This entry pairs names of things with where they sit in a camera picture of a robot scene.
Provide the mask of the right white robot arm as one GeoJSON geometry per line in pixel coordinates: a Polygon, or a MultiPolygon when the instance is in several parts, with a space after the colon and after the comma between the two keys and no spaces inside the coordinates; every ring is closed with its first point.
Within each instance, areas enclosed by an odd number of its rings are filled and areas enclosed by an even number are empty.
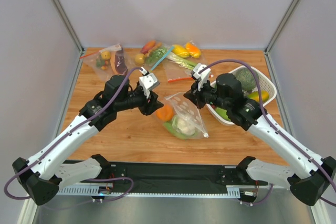
{"type": "Polygon", "coordinates": [[[246,157],[240,165],[253,180],[262,180],[290,189],[302,203],[313,206],[332,185],[335,159],[309,150],[279,126],[260,104],[244,96],[241,83],[231,73],[221,74],[212,87],[206,74],[192,72],[195,82],[184,97],[199,109],[214,105],[227,111],[229,119],[268,144],[288,167],[246,157]]]}

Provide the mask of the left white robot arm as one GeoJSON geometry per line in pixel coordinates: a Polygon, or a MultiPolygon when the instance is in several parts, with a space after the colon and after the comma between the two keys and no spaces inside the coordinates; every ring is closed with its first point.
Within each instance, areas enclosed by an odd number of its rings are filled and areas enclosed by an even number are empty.
{"type": "Polygon", "coordinates": [[[61,189],[78,182],[113,182],[111,165],[100,154],[74,164],[66,164],[65,160],[113,122],[118,112],[137,108],[143,115],[151,115],[161,108],[163,104],[153,92],[158,85],[153,73],[141,76],[134,89],[130,88],[128,77],[111,77],[104,89],[87,102],[70,125],[44,149],[29,159],[14,161],[12,167],[17,180],[34,203],[42,206],[61,189]]]}

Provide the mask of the clear white-zip bag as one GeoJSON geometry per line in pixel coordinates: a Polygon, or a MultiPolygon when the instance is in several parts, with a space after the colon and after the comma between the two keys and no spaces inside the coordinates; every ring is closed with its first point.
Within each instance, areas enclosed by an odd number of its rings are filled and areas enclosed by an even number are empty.
{"type": "Polygon", "coordinates": [[[174,116],[178,115],[189,121],[196,127],[195,136],[192,139],[208,138],[209,134],[202,120],[199,109],[188,99],[183,97],[183,92],[176,93],[164,98],[164,104],[168,104],[174,109],[174,116]]]}

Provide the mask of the fake cabbage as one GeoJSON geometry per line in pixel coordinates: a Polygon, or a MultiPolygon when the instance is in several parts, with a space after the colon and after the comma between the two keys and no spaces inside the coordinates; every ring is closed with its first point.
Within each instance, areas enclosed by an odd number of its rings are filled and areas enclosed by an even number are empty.
{"type": "Polygon", "coordinates": [[[172,127],[178,133],[186,137],[193,136],[196,133],[196,127],[193,126],[189,121],[184,120],[178,115],[175,115],[172,119],[172,127]]]}

